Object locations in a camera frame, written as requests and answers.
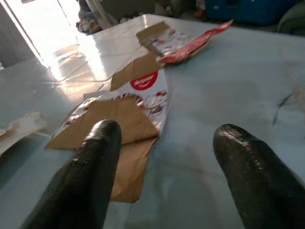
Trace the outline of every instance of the red circle logo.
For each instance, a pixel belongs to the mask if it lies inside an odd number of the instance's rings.
[[[149,73],[148,75],[142,76],[141,78],[130,81],[130,84],[134,89],[142,91],[153,86],[157,78],[158,72]]]

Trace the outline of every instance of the white marble surface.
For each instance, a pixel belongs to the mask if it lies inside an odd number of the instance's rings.
[[[214,25],[144,15],[102,31],[76,53],[47,68],[36,59],[0,71],[0,128],[30,111],[45,114],[51,135],[84,93],[102,90],[109,78],[145,54],[135,34],[166,21],[199,35]],[[141,198],[110,203],[105,229],[242,229],[212,138],[224,123],[261,138],[305,181],[304,104],[292,96],[305,85],[305,39],[230,28],[188,62],[165,68],[170,110],[150,153]],[[48,138],[32,135],[0,161],[0,228],[17,229],[37,203],[68,151],[45,150]]]

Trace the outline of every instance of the red logo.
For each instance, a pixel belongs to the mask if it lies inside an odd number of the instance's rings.
[[[150,73],[135,80],[130,81],[131,86],[139,91],[146,90],[153,86],[158,78],[158,72]]]

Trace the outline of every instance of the blue container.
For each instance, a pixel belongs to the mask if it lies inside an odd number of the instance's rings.
[[[268,25],[278,22],[297,0],[205,0],[211,20],[231,20]]]

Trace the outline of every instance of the wall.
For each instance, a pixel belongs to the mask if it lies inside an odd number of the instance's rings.
[[[33,56],[33,52],[0,3],[0,62],[4,67],[8,67]]]

